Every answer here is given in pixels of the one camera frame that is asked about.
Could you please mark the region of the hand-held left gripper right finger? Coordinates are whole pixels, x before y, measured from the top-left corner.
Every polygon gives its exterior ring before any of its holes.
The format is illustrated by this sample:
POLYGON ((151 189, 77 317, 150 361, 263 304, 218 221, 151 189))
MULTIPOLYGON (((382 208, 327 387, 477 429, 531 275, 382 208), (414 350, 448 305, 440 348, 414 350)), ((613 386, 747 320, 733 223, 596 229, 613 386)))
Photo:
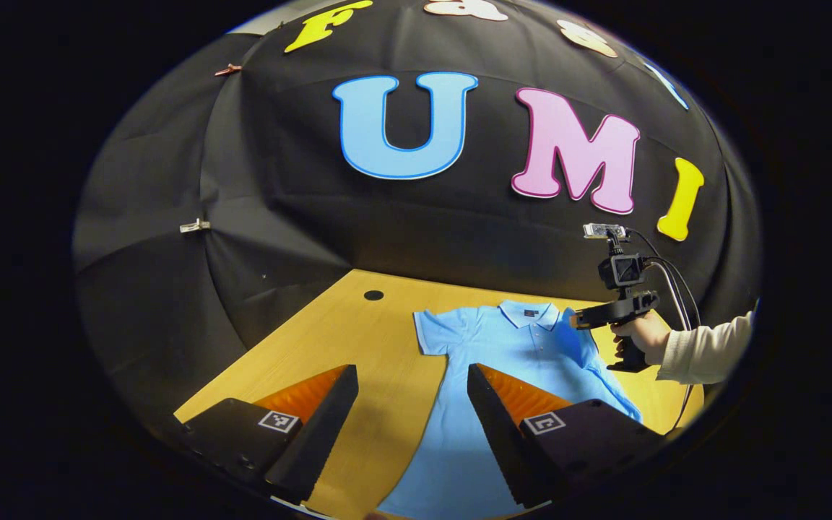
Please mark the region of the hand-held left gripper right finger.
POLYGON ((482 363, 467 394, 513 500, 531 508, 590 493, 666 443, 601 399, 569 402, 482 363))

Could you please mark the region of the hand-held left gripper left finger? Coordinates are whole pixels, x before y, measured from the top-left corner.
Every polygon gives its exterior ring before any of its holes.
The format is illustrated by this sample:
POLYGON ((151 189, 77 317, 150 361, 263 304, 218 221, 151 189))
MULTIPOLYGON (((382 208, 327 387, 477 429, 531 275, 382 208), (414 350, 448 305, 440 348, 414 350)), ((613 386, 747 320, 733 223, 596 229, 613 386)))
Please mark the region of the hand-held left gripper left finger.
POLYGON ((187 454, 257 496, 310 499, 359 395, 345 363, 257 399, 227 398, 182 422, 187 454))

